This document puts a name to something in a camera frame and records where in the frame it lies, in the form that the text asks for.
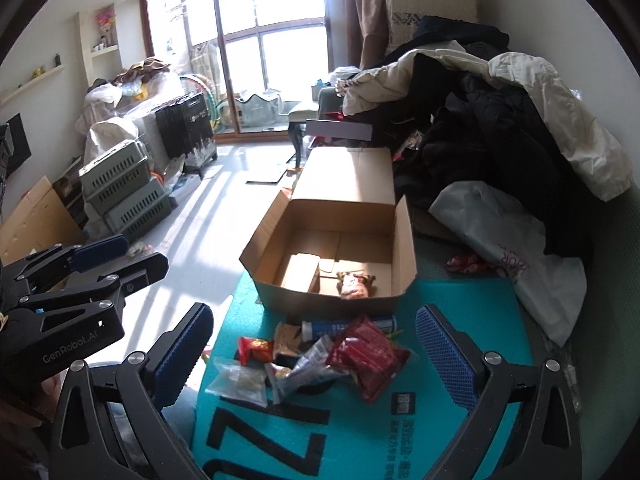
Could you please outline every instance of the person's hand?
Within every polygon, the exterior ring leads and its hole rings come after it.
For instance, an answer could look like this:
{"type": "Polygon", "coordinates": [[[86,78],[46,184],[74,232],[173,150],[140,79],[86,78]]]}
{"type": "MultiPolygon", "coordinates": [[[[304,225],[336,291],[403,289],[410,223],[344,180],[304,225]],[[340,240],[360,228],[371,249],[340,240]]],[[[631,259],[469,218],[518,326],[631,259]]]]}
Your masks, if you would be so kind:
{"type": "MultiPolygon", "coordinates": [[[[36,395],[31,406],[49,420],[53,420],[62,386],[60,374],[47,379],[41,386],[42,392],[36,395]]],[[[42,425],[42,422],[37,418],[21,412],[2,400],[0,400],[0,422],[10,422],[16,426],[24,426],[26,428],[39,428],[42,425]]]]}

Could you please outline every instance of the teal mat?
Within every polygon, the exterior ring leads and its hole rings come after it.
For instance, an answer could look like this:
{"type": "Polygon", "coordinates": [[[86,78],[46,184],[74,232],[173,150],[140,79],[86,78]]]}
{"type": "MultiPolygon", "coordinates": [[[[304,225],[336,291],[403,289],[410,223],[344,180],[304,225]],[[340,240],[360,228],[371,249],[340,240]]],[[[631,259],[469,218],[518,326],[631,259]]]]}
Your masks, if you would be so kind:
{"type": "MultiPolygon", "coordinates": [[[[415,282],[396,317],[404,329],[398,341],[417,356],[374,406],[367,406],[347,382],[316,396],[296,394],[284,408],[239,406],[205,393],[217,374],[210,361],[196,410],[192,451],[197,464],[216,480],[422,480],[466,416],[466,410],[450,400],[415,336],[415,313],[425,303],[435,303],[481,350],[498,351],[511,363],[531,363],[509,280],[415,282]],[[415,411],[393,415],[398,407],[401,412],[415,411]]],[[[245,272],[212,355],[233,358],[239,336],[271,338],[282,320],[280,314],[263,309],[245,272]]],[[[494,469],[516,412],[516,404],[508,406],[476,479],[494,469]]]]}

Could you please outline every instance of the open cardboard box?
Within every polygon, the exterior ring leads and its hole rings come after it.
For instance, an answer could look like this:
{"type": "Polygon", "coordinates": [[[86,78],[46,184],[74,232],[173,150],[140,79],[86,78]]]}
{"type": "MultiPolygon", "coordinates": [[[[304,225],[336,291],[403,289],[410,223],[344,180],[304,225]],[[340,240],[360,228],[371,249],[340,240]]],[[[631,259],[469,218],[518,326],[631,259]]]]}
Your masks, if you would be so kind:
{"type": "Polygon", "coordinates": [[[81,244],[84,238],[49,179],[43,176],[0,227],[0,258],[12,264],[55,244],[81,244]]]}
{"type": "Polygon", "coordinates": [[[263,305],[301,320],[392,314],[415,278],[414,240],[403,198],[396,206],[386,148],[316,148],[291,199],[280,192],[240,261],[263,305]],[[291,257],[314,254],[319,291],[281,285],[291,257]],[[339,271],[376,277],[372,296],[342,300],[339,271]]]}

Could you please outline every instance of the curtain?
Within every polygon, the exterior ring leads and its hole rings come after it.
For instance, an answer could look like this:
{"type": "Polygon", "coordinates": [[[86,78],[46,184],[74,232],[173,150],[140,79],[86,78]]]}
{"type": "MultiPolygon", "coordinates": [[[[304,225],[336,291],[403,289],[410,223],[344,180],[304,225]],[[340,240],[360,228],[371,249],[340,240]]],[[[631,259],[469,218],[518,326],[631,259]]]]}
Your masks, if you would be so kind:
{"type": "Polygon", "coordinates": [[[367,68],[385,55],[388,21],[385,0],[325,0],[330,40],[330,63],[367,68]],[[343,49],[337,44],[343,36],[343,49]]]}

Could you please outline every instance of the television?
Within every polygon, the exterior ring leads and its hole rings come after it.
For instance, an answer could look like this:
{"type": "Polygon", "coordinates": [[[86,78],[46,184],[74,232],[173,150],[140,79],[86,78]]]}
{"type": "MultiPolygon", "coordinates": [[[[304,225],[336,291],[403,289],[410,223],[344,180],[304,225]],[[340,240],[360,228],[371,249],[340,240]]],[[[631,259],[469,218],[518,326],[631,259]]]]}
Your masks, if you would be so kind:
{"type": "Polygon", "coordinates": [[[20,114],[9,119],[7,123],[9,124],[9,132],[11,133],[11,139],[14,144],[14,154],[9,157],[6,165],[6,176],[9,177],[9,175],[20,168],[24,161],[31,156],[31,149],[29,148],[27,137],[24,134],[20,114]]]}

